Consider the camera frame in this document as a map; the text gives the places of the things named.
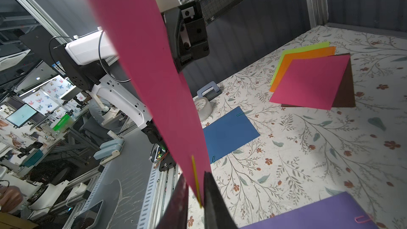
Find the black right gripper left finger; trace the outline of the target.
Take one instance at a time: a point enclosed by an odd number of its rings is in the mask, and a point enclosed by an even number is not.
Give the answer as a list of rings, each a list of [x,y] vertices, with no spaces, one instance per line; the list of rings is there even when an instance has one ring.
[[[164,215],[156,229],[186,229],[188,220],[189,186],[183,174],[177,182]]]

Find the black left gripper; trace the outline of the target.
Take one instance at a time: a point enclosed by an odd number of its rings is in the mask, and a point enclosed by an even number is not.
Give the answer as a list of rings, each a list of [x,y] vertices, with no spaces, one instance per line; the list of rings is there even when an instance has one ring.
[[[199,2],[189,2],[162,12],[162,18],[177,72],[209,55],[206,24]]]

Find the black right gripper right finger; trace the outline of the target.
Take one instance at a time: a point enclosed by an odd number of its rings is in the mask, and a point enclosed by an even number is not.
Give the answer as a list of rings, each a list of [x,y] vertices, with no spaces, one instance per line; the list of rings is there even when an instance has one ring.
[[[205,229],[238,229],[210,172],[204,174]]]

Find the yellow paperclip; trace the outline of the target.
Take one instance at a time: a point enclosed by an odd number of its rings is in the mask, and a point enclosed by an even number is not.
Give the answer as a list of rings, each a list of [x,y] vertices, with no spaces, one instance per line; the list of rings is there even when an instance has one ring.
[[[202,198],[200,195],[200,184],[199,184],[199,179],[198,179],[196,161],[195,161],[195,157],[193,155],[191,156],[191,161],[192,161],[192,169],[193,169],[194,180],[195,180],[195,185],[196,185],[196,198],[199,203],[199,207],[202,208],[203,205],[202,205]]]

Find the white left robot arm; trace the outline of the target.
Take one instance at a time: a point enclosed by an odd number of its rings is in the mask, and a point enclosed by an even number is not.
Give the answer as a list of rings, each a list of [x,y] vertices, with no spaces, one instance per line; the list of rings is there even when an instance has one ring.
[[[209,55],[206,21],[198,1],[167,10],[162,17],[178,74],[193,61]],[[57,42],[45,28],[20,39],[49,66],[63,71],[77,88],[91,92],[93,97],[103,97],[124,112],[152,144],[167,148],[145,105],[110,76],[106,59],[117,53],[104,31],[64,44]]]

